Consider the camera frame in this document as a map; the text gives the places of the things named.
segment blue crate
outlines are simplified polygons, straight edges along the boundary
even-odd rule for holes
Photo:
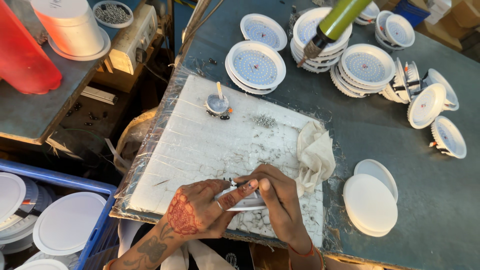
[[[113,197],[117,190],[115,186],[8,160],[0,160],[0,171],[27,176],[39,182],[52,185],[108,195],[107,203],[82,250],[74,270],[102,269],[108,261],[117,257],[117,225],[119,219],[108,216],[112,206],[115,204],[115,198]]]
[[[412,27],[416,27],[419,23],[430,16],[430,12],[424,11],[410,4],[408,0],[401,0],[400,3],[392,10],[393,13],[402,15],[410,22]]]

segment silver ring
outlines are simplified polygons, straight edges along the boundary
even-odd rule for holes
[[[222,212],[225,212],[225,210],[223,210],[223,207],[220,205],[220,203],[218,201],[216,201],[216,203],[218,203],[218,206],[220,206],[220,209],[222,209]]]

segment red plastic container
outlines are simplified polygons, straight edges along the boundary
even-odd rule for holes
[[[46,94],[61,74],[42,48],[0,0],[0,77],[24,94]]]

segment green handle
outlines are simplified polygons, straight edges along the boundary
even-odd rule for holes
[[[332,11],[318,24],[327,37],[337,40],[350,23],[358,17],[372,0],[340,0]]]

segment fingernail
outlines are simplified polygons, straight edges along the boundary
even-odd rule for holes
[[[258,181],[257,179],[252,179],[248,182],[248,189],[251,190],[251,189],[254,189],[258,187]]]
[[[260,188],[264,191],[267,191],[270,189],[270,181],[268,181],[268,179],[266,178],[263,178],[262,180],[260,180]]]

